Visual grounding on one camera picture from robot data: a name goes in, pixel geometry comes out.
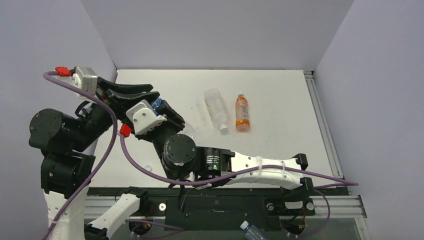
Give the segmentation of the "clear bottle blue label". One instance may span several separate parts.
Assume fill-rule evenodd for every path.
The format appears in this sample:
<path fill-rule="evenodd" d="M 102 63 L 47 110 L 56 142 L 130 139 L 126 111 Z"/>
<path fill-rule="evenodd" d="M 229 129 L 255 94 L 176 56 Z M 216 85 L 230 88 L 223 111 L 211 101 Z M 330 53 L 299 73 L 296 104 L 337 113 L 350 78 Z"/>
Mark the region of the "clear bottle blue label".
<path fill-rule="evenodd" d="M 152 103 L 151 107 L 157 116 L 166 118 L 166 125 L 171 127 L 176 134 L 183 134 L 192 139 L 194 138 L 194 128 L 166 100 L 158 97 Z"/>

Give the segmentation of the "large clear bottle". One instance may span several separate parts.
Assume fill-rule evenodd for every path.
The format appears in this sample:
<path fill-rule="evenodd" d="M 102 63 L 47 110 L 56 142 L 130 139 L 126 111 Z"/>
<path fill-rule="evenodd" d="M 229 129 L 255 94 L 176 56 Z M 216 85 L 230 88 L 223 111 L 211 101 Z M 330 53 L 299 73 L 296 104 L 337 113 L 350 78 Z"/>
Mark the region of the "large clear bottle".
<path fill-rule="evenodd" d="M 203 96 L 213 126 L 222 134 L 227 134 L 228 113 L 220 91 L 216 88 L 209 89 Z"/>

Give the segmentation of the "blue-white bottle cap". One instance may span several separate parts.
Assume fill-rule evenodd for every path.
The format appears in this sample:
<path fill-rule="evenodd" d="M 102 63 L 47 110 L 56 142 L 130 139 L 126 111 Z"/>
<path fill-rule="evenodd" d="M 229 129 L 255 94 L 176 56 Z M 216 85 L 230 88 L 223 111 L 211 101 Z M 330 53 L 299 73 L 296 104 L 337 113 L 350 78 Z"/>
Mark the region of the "blue-white bottle cap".
<path fill-rule="evenodd" d="M 150 165 L 146 165 L 144 168 L 149 172 L 153 171 L 153 168 Z"/>

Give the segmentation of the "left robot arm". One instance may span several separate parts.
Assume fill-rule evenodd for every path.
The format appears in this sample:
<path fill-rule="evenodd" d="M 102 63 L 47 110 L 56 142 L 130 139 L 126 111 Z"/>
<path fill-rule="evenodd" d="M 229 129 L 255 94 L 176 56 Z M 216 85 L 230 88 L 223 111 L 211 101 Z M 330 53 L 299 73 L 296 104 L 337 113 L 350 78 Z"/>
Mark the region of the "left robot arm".
<path fill-rule="evenodd" d="M 85 203 L 92 178 L 105 163 L 118 136 L 131 135 L 127 116 L 132 107 L 147 109 L 158 97 L 150 84 L 116 84 L 90 76 L 73 83 L 57 78 L 55 71 L 44 78 L 86 98 L 75 116 L 46 108 L 29 124 L 29 145 L 43 155 L 41 189 L 48 207 L 46 240 L 109 240 L 132 215 L 151 209 L 146 190 L 130 186 L 103 215 L 85 223 Z"/>

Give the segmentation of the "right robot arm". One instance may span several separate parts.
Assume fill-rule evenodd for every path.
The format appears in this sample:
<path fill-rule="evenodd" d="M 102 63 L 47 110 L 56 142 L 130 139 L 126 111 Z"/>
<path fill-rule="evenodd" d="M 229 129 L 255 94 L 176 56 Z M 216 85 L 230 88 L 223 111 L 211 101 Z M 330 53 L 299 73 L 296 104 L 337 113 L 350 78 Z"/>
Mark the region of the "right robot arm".
<path fill-rule="evenodd" d="M 216 188 L 239 183 L 278 186 L 287 190 L 282 207 L 289 214 L 296 213 L 302 207 L 302 200 L 314 191 L 312 179 L 303 175 L 308 166 L 305 154 L 278 160 L 197 146 L 190 136 L 181 133 L 186 123 L 166 101 L 152 108 L 142 100 L 126 115 L 132 122 L 135 137 L 153 144 L 165 175 L 148 170 L 144 173 L 171 186 Z"/>

